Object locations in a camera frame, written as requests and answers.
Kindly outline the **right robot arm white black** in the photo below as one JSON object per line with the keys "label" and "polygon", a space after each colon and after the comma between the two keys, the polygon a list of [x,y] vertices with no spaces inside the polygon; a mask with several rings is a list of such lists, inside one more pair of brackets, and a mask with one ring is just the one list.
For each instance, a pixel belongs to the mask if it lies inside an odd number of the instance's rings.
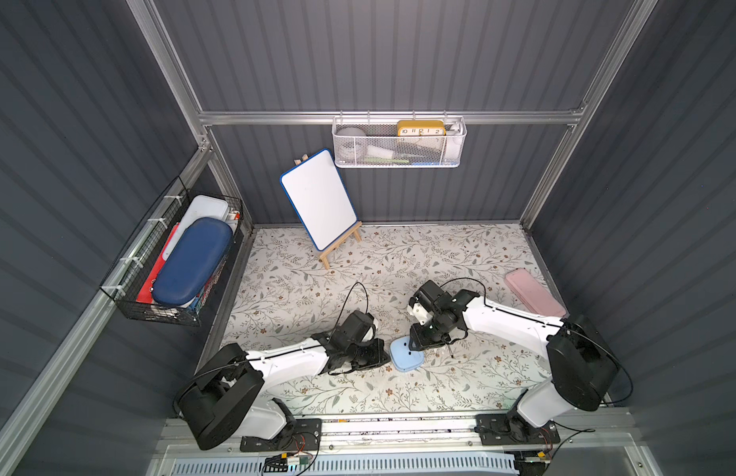
{"label": "right robot arm white black", "polygon": [[411,351],[457,342],[453,335],[486,333],[512,342],[548,361],[550,377],[522,392],[501,424],[501,432],[543,430],[571,410],[595,412],[606,404],[611,384],[623,370],[596,327],[584,317],[549,317],[505,307],[485,291],[452,294],[427,281],[410,297],[407,311],[417,321],[409,331]]}

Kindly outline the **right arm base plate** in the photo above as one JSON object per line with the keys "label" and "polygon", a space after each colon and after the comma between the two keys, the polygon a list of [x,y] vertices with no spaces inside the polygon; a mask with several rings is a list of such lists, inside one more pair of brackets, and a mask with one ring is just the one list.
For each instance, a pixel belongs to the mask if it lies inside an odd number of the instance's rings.
{"label": "right arm base plate", "polygon": [[479,414],[475,417],[475,434],[484,446],[542,444],[548,449],[560,442],[556,426],[531,426],[517,414]]}

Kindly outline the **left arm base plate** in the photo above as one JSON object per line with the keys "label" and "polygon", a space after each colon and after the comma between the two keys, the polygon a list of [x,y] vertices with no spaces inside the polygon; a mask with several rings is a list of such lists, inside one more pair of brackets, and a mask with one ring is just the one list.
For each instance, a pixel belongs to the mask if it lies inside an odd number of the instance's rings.
{"label": "left arm base plate", "polygon": [[245,453],[296,453],[302,450],[314,452],[320,449],[321,440],[322,420],[320,418],[301,418],[286,424],[272,440],[243,436],[239,450]]}

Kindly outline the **light blue alarm clock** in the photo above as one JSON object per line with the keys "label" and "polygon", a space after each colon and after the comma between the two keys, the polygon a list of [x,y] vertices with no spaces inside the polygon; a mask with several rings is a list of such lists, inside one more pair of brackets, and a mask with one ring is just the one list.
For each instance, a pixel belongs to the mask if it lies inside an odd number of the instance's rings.
{"label": "light blue alarm clock", "polygon": [[390,357],[396,370],[402,373],[419,369],[425,363],[423,351],[415,351],[410,347],[409,336],[395,339],[390,344]]}

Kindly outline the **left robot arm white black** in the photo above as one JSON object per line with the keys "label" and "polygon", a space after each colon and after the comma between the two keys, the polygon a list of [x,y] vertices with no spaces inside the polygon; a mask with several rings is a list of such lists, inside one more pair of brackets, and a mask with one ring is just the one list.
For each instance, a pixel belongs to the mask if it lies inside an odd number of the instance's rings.
{"label": "left robot arm white black", "polygon": [[289,438],[294,416],[281,400],[261,395],[292,380],[362,372],[390,362],[376,336],[373,315],[354,311],[334,330],[285,347],[244,351],[219,349],[173,400],[197,447],[210,450],[233,436],[276,441]]}

